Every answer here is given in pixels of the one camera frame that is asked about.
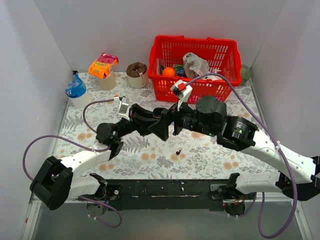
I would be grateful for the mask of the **glossy black gold-trimmed case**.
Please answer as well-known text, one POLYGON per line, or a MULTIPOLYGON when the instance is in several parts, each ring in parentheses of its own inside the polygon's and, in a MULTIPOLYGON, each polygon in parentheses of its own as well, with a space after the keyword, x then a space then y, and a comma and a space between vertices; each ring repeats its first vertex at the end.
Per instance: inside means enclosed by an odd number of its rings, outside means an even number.
POLYGON ((156 107, 153 109, 153 117, 159 119, 161 117, 162 111, 164 110, 163 107, 156 107))

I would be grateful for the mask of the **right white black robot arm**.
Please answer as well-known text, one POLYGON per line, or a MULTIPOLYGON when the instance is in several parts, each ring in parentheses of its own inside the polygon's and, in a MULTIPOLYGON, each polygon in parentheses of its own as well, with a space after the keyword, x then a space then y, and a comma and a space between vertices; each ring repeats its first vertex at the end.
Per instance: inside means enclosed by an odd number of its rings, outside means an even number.
POLYGON ((320 193, 319 157, 304 157, 281 146, 275 146, 271 138, 249 120, 227 114, 227 105, 214 96, 197 100, 195 109, 182 103, 170 109, 157 109, 157 120, 147 129, 160 139, 169 137, 169 125, 174 126, 174 135, 186 129, 210 137, 216 137, 217 144, 224 148, 255 157, 276 172, 232 173, 228 182, 213 189, 216 199, 237 199, 254 192, 282 193, 289 198, 307 201, 320 193))

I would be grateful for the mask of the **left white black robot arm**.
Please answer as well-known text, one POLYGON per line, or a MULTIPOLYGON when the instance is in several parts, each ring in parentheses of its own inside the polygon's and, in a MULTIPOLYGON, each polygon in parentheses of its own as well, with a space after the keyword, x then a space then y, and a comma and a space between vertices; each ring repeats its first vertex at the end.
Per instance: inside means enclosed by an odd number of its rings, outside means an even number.
POLYGON ((100 202, 108 197, 108 182, 96 173, 81 177, 81 173, 97 164, 116 157, 124 142, 122 138, 132 132, 142 136, 154 134, 162 140, 169 137, 168 110, 158 107, 146 110, 138 104, 121 104, 117 123, 101 123, 96 129, 97 142, 92 147, 67 157, 48 157, 32 179, 30 191, 50 210, 56 210, 68 199, 100 202))

